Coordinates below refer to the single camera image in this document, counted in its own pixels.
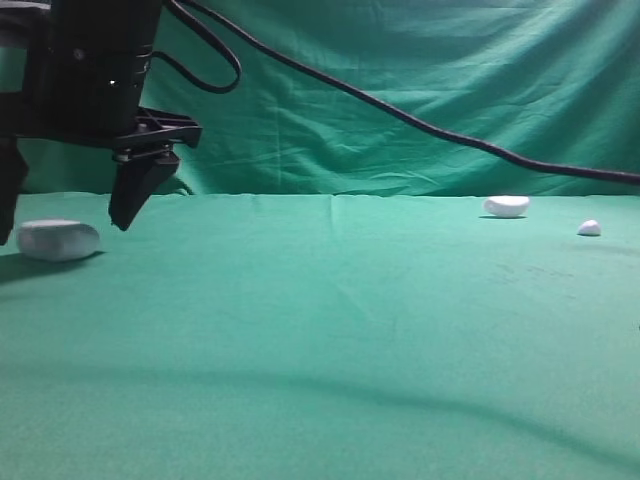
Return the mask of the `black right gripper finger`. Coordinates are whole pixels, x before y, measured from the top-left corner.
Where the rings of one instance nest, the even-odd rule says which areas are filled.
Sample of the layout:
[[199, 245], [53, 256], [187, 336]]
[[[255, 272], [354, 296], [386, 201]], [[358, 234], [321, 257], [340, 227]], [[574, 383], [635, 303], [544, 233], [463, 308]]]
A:
[[16, 137], [1, 138], [1, 244], [8, 242], [14, 227], [17, 200], [28, 174]]

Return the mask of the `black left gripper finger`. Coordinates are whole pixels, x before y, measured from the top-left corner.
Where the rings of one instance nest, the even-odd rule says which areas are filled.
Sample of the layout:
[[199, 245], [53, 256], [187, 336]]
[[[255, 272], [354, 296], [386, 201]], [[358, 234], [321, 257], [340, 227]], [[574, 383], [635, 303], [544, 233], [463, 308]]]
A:
[[146, 201], [178, 170], [173, 151], [158, 151], [120, 162], [108, 213], [113, 225], [127, 231]]

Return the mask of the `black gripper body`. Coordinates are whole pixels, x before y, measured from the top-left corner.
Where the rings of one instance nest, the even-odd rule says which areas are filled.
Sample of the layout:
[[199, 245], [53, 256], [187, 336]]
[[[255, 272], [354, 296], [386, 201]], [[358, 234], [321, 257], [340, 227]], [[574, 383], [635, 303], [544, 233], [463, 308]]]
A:
[[190, 117], [141, 106], [160, 1], [4, 1], [1, 44], [25, 50], [22, 85], [1, 95], [1, 135], [118, 155], [198, 145]]

